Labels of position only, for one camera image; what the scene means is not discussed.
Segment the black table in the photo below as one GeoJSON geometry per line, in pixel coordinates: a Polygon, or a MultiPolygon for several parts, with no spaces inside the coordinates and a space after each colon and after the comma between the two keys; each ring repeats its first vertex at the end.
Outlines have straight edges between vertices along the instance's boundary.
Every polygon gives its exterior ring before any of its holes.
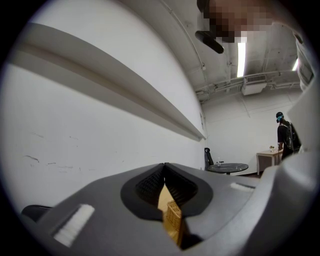
{"type": "Polygon", "coordinates": [[[230,175],[230,173],[237,173],[244,171],[249,168],[249,165],[245,163],[221,163],[220,166],[217,164],[210,165],[208,167],[208,172],[213,172],[217,174],[227,174],[230,175]]]}

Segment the white wall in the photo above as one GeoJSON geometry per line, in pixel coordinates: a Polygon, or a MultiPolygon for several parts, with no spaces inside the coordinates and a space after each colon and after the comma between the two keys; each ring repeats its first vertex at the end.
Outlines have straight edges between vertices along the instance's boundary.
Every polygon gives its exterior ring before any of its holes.
{"type": "Polygon", "coordinates": [[[116,0],[54,0],[32,23],[73,35],[134,71],[204,134],[200,103],[180,63],[163,39],[116,0]]]}
{"type": "Polygon", "coordinates": [[[142,166],[171,162],[204,168],[203,143],[141,118],[161,119],[142,106],[45,59],[20,52],[15,63],[6,69],[1,93],[0,156],[18,211],[31,204],[54,206],[91,181],[142,166]],[[41,70],[21,68],[19,58],[32,66],[40,62],[41,70]]]}
{"type": "Polygon", "coordinates": [[[257,172],[256,153],[277,148],[276,113],[287,111],[302,94],[300,89],[277,89],[259,94],[225,96],[205,103],[207,145],[213,161],[244,163],[249,168],[235,175],[257,172]]]}

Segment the backpack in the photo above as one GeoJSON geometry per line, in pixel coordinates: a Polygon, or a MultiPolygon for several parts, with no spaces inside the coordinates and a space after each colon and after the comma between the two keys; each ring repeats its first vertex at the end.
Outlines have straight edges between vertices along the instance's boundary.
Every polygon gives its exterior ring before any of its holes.
{"type": "Polygon", "coordinates": [[[284,143],[288,147],[288,149],[295,152],[300,149],[301,144],[295,128],[290,122],[287,122],[287,123],[288,125],[285,125],[283,123],[280,124],[280,126],[286,127],[286,135],[285,135],[284,143]]]}

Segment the ceiling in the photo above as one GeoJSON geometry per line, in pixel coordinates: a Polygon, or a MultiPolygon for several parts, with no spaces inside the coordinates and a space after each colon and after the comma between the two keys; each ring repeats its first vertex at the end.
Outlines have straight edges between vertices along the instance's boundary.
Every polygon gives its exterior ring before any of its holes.
{"type": "MultiPolygon", "coordinates": [[[[170,47],[198,98],[205,102],[221,89],[237,92],[243,78],[237,79],[238,47],[223,43],[218,54],[195,37],[202,27],[197,0],[119,0],[149,23],[170,47]]],[[[293,33],[281,24],[266,31],[248,33],[244,75],[266,73],[274,88],[299,85],[297,72],[291,71],[297,59],[293,33]]]]}

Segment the ceiling light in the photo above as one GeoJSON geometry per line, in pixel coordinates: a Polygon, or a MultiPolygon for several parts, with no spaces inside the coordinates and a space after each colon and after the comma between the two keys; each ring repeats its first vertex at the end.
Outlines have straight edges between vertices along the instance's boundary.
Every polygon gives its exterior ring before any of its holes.
{"type": "Polygon", "coordinates": [[[297,70],[298,63],[299,63],[298,58],[296,58],[296,61],[295,61],[295,63],[294,63],[294,66],[293,66],[292,71],[296,71],[296,70],[297,70]]]}
{"type": "Polygon", "coordinates": [[[237,78],[243,77],[245,73],[245,64],[246,64],[246,43],[238,43],[238,73],[237,78]]]}

